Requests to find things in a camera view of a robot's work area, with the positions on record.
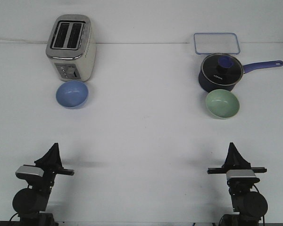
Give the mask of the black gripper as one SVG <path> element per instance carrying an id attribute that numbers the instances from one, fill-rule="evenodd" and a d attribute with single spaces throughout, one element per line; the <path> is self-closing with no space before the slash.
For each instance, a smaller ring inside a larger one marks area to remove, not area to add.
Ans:
<path id="1" fill-rule="evenodd" d="M 208 168 L 208 174 L 225 174 L 229 192 L 249 192 L 260 179 L 256 173 L 266 173 L 265 167 L 251 167 L 230 142 L 228 154 L 221 168 Z"/>
<path id="2" fill-rule="evenodd" d="M 65 169 L 62 167 L 62 162 L 59 154 L 58 143 L 54 143 L 48 152 L 38 160 L 34 161 L 36 167 L 44 170 L 43 177 L 29 178 L 26 182 L 32 189 L 39 191 L 50 191 L 54 186 L 56 175 L 73 176 L 73 169 Z"/>

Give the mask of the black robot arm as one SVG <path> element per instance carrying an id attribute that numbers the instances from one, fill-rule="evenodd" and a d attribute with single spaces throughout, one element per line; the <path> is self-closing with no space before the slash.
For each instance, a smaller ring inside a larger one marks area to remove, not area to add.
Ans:
<path id="1" fill-rule="evenodd" d="M 55 177 L 74 175 L 73 169 L 62 165 L 59 145 L 54 143 L 48 152 L 34 165 L 20 166 L 15 176 L 25 180 L 27 187 L 18 191 L 12 201 L 13 209 L 20 218 L 21 226 L 57 226 L 52 213 L 46 213 L 49 197 L 54 186 Z"/>
<path id="2" fill-rule="evenodd" d="M 268 203 L 256 187 L 256 183 L 260 182 L 256 174 L 266 172 L 265 167 L 252 167 L 233 142 L 229 144 L 224 164 L 220 168 L 208 168 L 208 174 L 226 175 L 232 201 L 234 213 L 224 214 L 219 226 L 258 226 L 260 220 L 265 224 Z"/>

